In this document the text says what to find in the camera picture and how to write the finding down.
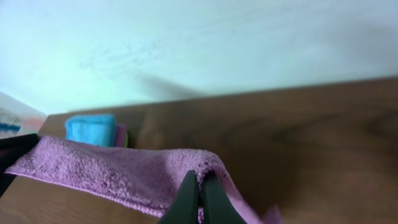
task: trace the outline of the wooden table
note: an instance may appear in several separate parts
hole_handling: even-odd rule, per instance
[[[398,78],[49,116],[113,113],[136,148],[207,149],[246,201],[285,223],[398,223]],[[18,177],[6,223],[155,223],[109,200]]]

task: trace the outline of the black object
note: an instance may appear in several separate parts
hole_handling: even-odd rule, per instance
[[[202,190],[200,194],[195,171],[188,171],[173,204],[160,218],[158,224],[196,224],[199,207],[203,207],[204,224],[246,223],[232,206],[214,172],[207,174]]]
[[[35,147],[38,142],[37,134],[0,139],[0,197],[16,177],[13,174],[4,174],[4,171]]]

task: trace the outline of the microfiber cloth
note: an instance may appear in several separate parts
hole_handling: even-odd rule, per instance
[[[196,172],[200,186],[206,174],[214,171],[240,216],[247,223],[263,223],[242,198],[220,158],[204,150],[99,147],[44,136],[6,173],[81,190],[161,217],[189,170]]]
[[[114,146],[116,125],[111,114],[77,115],[65,122],[65,128],[68,140],[95,146]]]

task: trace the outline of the white wall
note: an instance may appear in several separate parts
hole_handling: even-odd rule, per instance
[[[36,110],[24,103],[16,100],[15,98],[2,93],[0,91],[0,109],[12,112],[20,118],[36,118],[45,120],[47,115],[41,111]]]
[[[0,0],[0,90],[46,113],[398,73],[396,0]]]

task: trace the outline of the pink towel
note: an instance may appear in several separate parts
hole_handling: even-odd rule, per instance
[[[44,136],[6,172],[82,190],[161,217],[189,170],[195,170],[199,183],[215,171],[242,218],[263,223],[243,200],[219,157],[208,151],[98,147]]]

